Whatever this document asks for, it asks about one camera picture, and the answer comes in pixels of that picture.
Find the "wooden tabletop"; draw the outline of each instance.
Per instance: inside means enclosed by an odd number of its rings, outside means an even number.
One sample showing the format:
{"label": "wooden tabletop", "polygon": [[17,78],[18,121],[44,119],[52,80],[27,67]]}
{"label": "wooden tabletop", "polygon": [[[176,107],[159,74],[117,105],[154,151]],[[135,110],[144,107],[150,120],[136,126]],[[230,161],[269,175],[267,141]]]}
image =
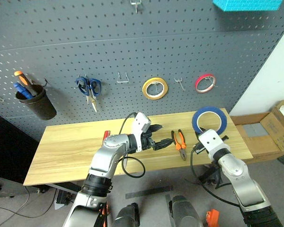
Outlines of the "wooden tabletop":
{"label": "wooden tabletop", "polygon": [[[252,158],[243,138],[233,124],[225,109],[227,116],[227,128],[221,137],[227,135],[225,141],[231,147],[231,152],[240,159]],[[195,132],[192,128],[192,117],[195,112],[171,113],[149,116],[152,124],[161,124],[164,127],[153,133],[154,141],[171,138],[170,131],[181,129],[186,139],[187,159],[183,161],[174,144],[167,148],[153,151],[152,149],[132,154],[139,158],[145,165],[146,171],[166,169],[180,166],[189,166],[190,151],[197,143]],[[133,118],[128,119],[122,133],[131,133]],[[38,185],[78,181],[86,178],[89,165],[96,151],[102,145],[105,130],[111,134],[118,134],[123,119],[100,122],[85,122],[77,124],[65,124],[47,126],[32,164],[27,173],[24,185]],[[200,120],[200,126],[206,129],[217,129],[220,120],[212,113],[204,114]],[[210,163],[206,152],[199,155],[194,153],[194,165]],[[139,163],[129,159],[126,170],[129,173],[140,172]],[[116,175],[124,174],[119,164]]]}

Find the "scissors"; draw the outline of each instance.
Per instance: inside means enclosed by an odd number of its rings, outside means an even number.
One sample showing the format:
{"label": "scissors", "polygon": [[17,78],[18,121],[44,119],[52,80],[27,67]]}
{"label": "scissors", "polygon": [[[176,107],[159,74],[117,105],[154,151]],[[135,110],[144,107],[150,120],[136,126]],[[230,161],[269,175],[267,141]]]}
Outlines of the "scissors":
{"label": "scissors", "polygon": [[89,79],[86,75],[85,77],[78,77],[76,79],[76,84],[83,94],[86,95],[87,104],[91,102],[95,112],[97,112],[96,97],[101,93],[101,82],[97,79]]}

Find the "pegboard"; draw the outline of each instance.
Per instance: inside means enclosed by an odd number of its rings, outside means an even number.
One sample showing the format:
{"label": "pegboard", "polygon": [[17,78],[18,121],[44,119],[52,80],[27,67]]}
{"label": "pegboard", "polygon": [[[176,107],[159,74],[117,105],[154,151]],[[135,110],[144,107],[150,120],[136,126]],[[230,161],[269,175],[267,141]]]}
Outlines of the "pegboard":
{"label": "pegboard", "polygon": [[[129,1],[0,1],[0,115],[40,140],[47,125],[196,110],[205,105],[230,111],[284,32],[284,2],[278,11],[222,12],[210,0],[142,0],[138,14]],[[13,72],[49,84],[57,110],[39,120],[15,99]],[[129,83],[117,83],[118,72]],[[102,82],[95,113],[74,89],[78,74]],[[195,80],[213,73],[216,87],[194,90]],[[151,77],[169,91],[146,99]],[[182,78],[181,86],[174,78]]]}

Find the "orange pliers handle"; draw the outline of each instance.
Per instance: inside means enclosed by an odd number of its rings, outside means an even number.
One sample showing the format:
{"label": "orange pliers handle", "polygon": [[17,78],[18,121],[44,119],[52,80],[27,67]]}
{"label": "orange pliers handle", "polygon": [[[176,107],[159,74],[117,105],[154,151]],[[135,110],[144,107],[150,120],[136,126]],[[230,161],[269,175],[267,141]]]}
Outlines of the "orange pliers handle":
{"label": "orange pliers handle", "polygon": [[171,137],[174,140],[174,144],[176,145],[176,149],[177,150],[180,150],[181,148],[186,149],[185,138],[183,136],[181,129],[179,129],[178,132],[179,132],[179,135],[181,137],[181,144],[179,144],[179,142],[177,141],[177,138],[175,137],[175,132],[171,131]]}

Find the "screwdriver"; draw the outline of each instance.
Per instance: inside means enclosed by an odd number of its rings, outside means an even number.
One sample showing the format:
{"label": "screwdriver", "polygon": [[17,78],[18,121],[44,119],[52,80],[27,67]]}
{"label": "screwdriver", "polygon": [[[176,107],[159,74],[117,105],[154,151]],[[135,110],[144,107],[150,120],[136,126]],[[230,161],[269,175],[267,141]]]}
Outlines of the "screwdriver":
{"label": "screwdriver", "polygon": [[38,95],[38,93],[33,89],[31,82],[26,78],[26,76],[21,71],[14,72],[16,77],[19,77],[21,84],[32,94],[32,96]]}

